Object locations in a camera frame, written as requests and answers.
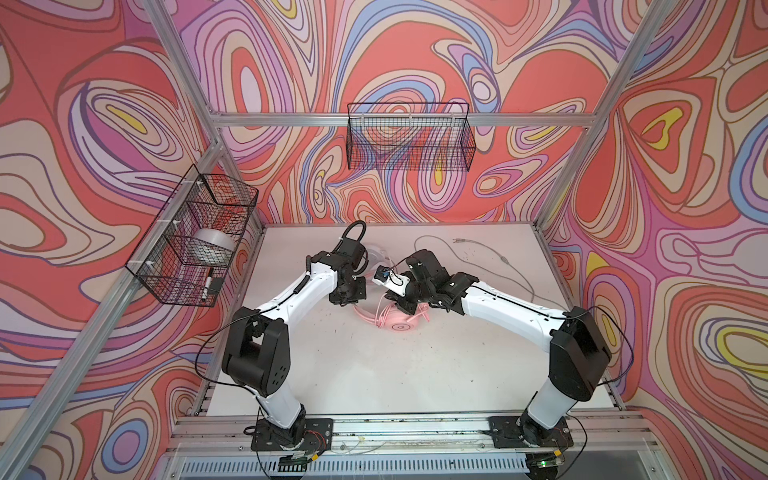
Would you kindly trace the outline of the pink cat-ear headphones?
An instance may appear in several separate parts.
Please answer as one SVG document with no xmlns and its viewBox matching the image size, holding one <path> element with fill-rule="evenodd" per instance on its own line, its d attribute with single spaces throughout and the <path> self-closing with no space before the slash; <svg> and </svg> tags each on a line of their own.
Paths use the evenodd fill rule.
<svg viewBox="0 0 768 480">
<path fill-rule="evenodd" d="M 430 307 L 427 305 L 419 305 L 415 314 L 408 314 L 399 310 L 394 302 L 389 302 L 384 307 L 379 306 L 375 312 L 369 312 L 355 306 L 354 312 L 363 321 L 378 329 L 395 332 L 413 331 L 422 321 L 430 321 Z"/>
</svg>

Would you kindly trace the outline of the white headphones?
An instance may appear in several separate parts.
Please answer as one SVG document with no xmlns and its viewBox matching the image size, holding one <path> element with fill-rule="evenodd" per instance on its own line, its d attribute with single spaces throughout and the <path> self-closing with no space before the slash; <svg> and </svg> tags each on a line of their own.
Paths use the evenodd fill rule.
<svg viewBox="0 0 768 480">
<path fill-rule="evenodd" d="M 367 246 L 368 266 L 363 275 L 371 279 L 379 267 L 390 267 L 393 262 L 388 252 L 380 245 L 370 244 Z"/>
</svg>

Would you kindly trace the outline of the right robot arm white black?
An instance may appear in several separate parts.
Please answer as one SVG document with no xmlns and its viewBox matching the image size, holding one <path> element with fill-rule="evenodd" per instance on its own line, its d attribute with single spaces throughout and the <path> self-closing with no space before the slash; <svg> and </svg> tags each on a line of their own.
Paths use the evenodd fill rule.
<svg viewBox="0 0 768 480">
<path fill-rule="evenodd" d="M 551 430 L 579 402 L 589 401 L 612 360 L 612 353 L 586 309 L 557 310 L 508 295 L 479 278 L 416 278 L 392 274 L 378 281 L 402 310 L 426 304 L 500 326 L 548 354 L 548 376 L 527 405 L 523 419 Z"/>
</svg>

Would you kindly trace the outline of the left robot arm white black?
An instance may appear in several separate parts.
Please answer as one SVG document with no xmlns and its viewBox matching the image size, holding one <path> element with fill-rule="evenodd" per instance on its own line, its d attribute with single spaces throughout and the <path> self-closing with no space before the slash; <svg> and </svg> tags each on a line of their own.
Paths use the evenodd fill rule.
<svg viewBox="0 0 768 480">
<path fill-rule="evenodd" d="M 303 275 L 274 299 L 238 311 L 229 328 L 221 370 L 254 396 L 274 427 L 294 429 L 305 415 L 304 406 L 287 385 L 291 331 L 322 300 L 344 307 L 365 299 L 362 273 L 367 265 L 365 252 L 322 251 L 309 256 Z"/>
</svg>

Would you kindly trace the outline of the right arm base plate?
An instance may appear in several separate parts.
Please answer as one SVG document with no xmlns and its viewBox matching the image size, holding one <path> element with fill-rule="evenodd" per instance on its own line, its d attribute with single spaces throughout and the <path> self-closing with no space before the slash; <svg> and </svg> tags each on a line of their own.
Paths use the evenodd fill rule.
<svg viewBox="0 0 768 480">
<path fill-rule="evenodd" d="M 552 428 L 544 428 L 527 414 L 522 416 L 491 416 L 488 428 L 482 430 L 495 448 L 533 448 L 567 450 L 574 445 L 566 418 L 561 417 Z"/>
</svg>

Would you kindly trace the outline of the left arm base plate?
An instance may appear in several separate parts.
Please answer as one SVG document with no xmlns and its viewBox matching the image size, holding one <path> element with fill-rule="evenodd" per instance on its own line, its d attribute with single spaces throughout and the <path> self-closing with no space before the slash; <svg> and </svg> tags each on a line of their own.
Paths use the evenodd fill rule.
<svg viewBox="0 0 768 480">
<path fill-rule="evenodd" d="M 279 428 L 268 420 L 258 420 L 244 429 L 255 452 L 302 451 L 321 453 L 332 446 L 334 420 L 330 417 L 299 418 L 292 427 Z"/>
</svg>

